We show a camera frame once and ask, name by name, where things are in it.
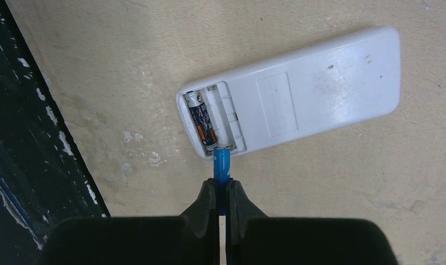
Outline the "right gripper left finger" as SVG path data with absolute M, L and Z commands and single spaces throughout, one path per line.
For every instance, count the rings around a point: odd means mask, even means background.
M 38 264 L 219 264 L 216 182 L 180 215 L 73 218 L 49 236 Z

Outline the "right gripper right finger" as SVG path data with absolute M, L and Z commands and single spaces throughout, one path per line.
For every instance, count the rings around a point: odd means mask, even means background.
M 269 217 L 233 179 L 225 198 L 228 264 L 398 264 L 369 220 Z

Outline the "blue AAA battery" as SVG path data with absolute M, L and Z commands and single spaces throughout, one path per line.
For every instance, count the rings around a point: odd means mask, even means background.
M 230 180 L 230 148 L 217 146 L 213 153 L 213 178 L 216 181 L 217 208 L 219 216 L 226 214 L 226 188 Z

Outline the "black AAA battery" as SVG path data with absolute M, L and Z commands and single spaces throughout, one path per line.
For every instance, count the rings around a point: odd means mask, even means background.
M 192 120 L 206 150 L 212 151 L 218 145 L 218 139 L 209 116 L 203 96 L 200 92 L 189 92 L 184 95 Z

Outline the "white remote control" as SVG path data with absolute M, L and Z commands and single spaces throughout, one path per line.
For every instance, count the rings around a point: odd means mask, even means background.
M 398 31 L 376 26 L 188 83 L 176 95 L 205 161 L 185 95 L 196 92 L 220 145 L 238 156 L 388 115 L 400 101 Z

